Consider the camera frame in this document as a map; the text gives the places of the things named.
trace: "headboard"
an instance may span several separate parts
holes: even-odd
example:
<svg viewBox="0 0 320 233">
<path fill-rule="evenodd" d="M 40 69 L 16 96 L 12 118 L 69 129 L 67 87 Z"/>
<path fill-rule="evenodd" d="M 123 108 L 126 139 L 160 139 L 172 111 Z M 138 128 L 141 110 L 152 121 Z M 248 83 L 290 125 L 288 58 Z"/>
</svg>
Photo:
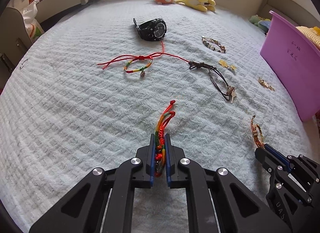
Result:
<svg viewBox="0 0 320 233">
<path fill-rule="evenodd" d="M 269 13 L 271 10 L 294 26 L 320 27 L 320 22 L 293 0 L 263 0 L 257 14 L 260 17 L 271 19 L 272 15 Z"/>
</svg>

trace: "purple storage box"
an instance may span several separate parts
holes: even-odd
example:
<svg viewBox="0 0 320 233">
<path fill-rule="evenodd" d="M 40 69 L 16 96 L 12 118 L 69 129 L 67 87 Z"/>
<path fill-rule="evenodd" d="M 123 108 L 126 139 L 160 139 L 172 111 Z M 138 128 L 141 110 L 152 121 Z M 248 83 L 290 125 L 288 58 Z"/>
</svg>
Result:
<svg viewBox="0 0 320 233">
<path fill-rule="evenodd" d="M 320 110 L 320 51 L 295 26 L 273 11 L 260 55 L 289 92 L 301 121 Z"/>
</svg>

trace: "white blanket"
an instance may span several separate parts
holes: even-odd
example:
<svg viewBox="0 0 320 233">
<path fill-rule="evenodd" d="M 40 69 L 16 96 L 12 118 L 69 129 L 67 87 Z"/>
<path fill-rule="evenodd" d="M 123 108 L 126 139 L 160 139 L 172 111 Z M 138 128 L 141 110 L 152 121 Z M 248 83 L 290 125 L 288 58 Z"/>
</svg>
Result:
<svg viewBox="0 0 320 233">
<path fill-rule="evenodd" d="M 166 52 L 216 66 L 236 87 L 234 103 L 223 99 L 207 70 L 189 70 L 169 56 L 154 59 L 144 78 L 126 74 L 124 61 L 101 70 L 97 63 L 122 54 L 161 51 L 160 42 L 140 39 L 134 17 L 138 23 L 162 17 Z M 206 48 L 202 35 L 220 41 L 226 54 Z M 14 221 L 28 232 L 91 169 L 134 157 L 172 99 L 176 116 L 166 129 L 172 144 L 204 168 L 228 168 L 265 201 L 268 173 L 254 157 L 252 115 L 265 142 L 284 155 L 320 158 L 289 94 L 259 54 L 264 40 L 259 28 L 223 8 L 202 13 L 153 0 L 101 1 L 56 24 L 30 48 L 0 96 L 0 199 Z M 236 73 L 221 67 L 220 58 L 237 66 Z M 184 190 L 170 190 L 165 178 L 151 190 L 136 190 L 133 233 L 187 230 Z"/>
</svg>

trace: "screw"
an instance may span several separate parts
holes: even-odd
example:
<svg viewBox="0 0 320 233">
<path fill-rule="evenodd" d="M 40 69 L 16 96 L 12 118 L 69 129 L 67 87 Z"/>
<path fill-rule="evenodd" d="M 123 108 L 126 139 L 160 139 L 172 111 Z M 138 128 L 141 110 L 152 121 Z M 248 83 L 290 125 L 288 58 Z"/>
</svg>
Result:
<svg viewBox="0 0 320 233">
<path fill-rule="evenodd" d="M 220 175 L 227 175 L 227 174 L 228 174 L 228 170 L 227 170 L 226 168 L 220 168 L 220 169 L 218 170 L 218 173 L 219 173 Z"/>
<path fill-rule="evenodd" d="M 188 158 L 182 158 L 182 159 L 180 160 L 180 162 L 181 162 L 181 164 L 183 164 L 183 165 L 188 165 L 188 164 L 190 163 L 190 160 L 189 160 Z"/>
<path fill-rule="evenodd" d="M 131 163 L 132 164 L 136 165 L 136 164 L 139 164 L 140 162 L 141 162 L 141 160 L 139 158 L 137 158 L 137 157 L 134 157 L 134 158 L 131 159 Z"/>
<path fill-rule="evenodd" d="M 102 173 L 102 169 L 101 168 L 94 168 L 92 173 L 94 175 L 100 175 Z"/>
</svg>

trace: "black wristwatch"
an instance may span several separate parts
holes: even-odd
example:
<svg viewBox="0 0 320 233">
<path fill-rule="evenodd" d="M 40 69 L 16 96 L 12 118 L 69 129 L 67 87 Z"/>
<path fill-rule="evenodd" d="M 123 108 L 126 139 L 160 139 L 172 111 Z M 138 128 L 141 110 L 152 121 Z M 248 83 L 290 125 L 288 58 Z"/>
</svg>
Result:
<svg viewBox="0 0 320 233">
<path fill-rule="evenodd" d="M 159 41 L 167 32 L 167 25 L 163 19 L 154 19 L 137 25 L 136 19 L 133 22 L 137 28 L 139 36 L 147 41 Z"/>
</svg>

